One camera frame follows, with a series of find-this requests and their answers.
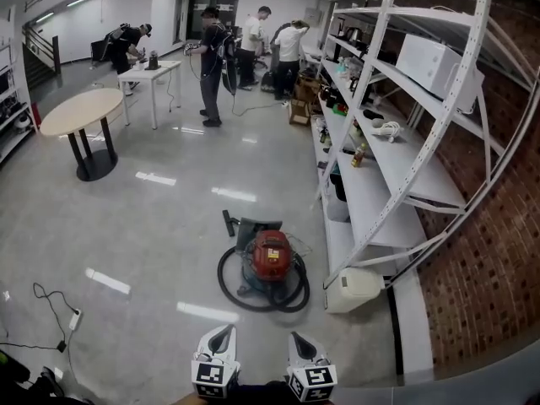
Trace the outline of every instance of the white t-shirt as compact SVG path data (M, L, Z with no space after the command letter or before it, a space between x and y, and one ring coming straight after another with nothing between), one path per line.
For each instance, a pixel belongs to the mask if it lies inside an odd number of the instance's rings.
M242 30L242 50L255 51L259 42L257 40L251 40L250 35L255 35L261 37L261 21L255 17L250 17L247 19L246 24L244 24L244 29Z
M291 26L279 32L275 44L279 45L280 62L296 62L299 59L300 39L306 31L307 27L297 29Z

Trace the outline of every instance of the stair railing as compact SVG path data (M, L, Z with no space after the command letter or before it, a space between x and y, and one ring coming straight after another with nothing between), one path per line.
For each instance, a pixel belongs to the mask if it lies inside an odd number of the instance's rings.
M52 43L41 36L29 25L23 26L24 44L42 62L51 68L57 75L62 73L60 64L60 48L58 46L58 36L52 38Z

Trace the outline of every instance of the black t-shirt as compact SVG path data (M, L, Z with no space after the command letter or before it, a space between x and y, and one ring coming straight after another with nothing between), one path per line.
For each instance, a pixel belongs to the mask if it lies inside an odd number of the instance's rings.
M130 45L138 45L141 40L141 30L127 27L121 36L113 42L114 47L120 52L127 52Z
M206 77L210 73L221 71L223 61L218 57L218 47L223 43L228 33L221 23L209 25L204 31L201 45L208 50L201 54L201 76Z

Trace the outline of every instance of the staircase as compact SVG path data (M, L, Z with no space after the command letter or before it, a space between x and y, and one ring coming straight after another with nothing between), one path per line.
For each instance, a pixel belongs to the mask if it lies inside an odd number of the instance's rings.
M33 90L56 77L57 73L42 62L25 44L23 44L23 57L28 90Z
M23 58L30 91L62 73L58 36L51 43L28 24L23 27Z

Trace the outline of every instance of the beige tabletop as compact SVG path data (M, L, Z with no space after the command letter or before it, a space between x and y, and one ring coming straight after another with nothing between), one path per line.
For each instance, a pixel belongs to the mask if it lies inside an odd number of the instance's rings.
M122 103L118 89L96 89L78 94L52 110L41 123L46 137L59 137L87 127L111 114Z

